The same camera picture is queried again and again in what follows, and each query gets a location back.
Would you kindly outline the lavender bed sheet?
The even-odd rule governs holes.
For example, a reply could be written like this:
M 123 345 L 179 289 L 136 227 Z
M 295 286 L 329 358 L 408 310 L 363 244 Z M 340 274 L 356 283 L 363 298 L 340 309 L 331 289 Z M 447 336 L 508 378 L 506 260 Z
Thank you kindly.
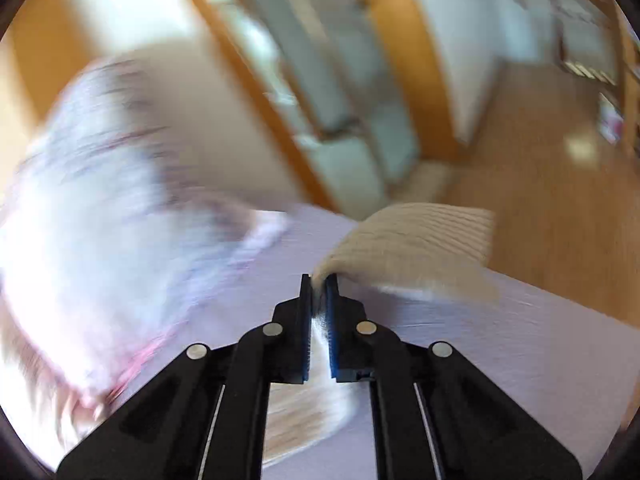
M 191 240 L 162 294 L 180 347 L 107 426 L 109 479 L 585 479 L 639 371 L 638 330 L 499 274 L 493 306 L 326 282 L 337 332 L 308 377 L 310 281 L 343 220 L 304 208 L 259 257 Z

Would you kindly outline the beige cable knit sweater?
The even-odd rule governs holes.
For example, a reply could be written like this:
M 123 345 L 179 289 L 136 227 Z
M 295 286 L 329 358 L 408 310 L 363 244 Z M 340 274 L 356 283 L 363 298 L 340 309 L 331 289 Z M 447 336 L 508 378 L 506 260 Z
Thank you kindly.
M 331 274 L 379 292 L 426 302 L 494 304 L 486 278 L 495 216 L 486 209 L 414 203 L 389 206 L 355 226 L 311 274 Z M 270 391 L 262 463 L 269 467 L 337 434 L 355 416 L 359 388 L 330 376 L 326 308 L 311 321 L 310 378 Z

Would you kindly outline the pink floral pillow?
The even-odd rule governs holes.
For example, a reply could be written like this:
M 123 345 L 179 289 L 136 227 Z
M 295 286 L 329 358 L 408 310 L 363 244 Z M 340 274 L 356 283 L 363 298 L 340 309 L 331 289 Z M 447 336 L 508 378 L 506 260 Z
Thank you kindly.
M 190 313 L 288 227 L 202 185 L 145 67 L 87 67 L 1 206 L 1 406 L 70 448 Z

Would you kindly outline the wooden framed glass door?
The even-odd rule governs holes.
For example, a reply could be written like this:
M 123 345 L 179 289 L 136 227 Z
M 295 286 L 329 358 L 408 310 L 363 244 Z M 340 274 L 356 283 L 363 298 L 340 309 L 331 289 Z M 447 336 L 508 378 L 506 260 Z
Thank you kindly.
M 192 0 L 305 191 L 436 202 L 461 154 L 418 0 Z

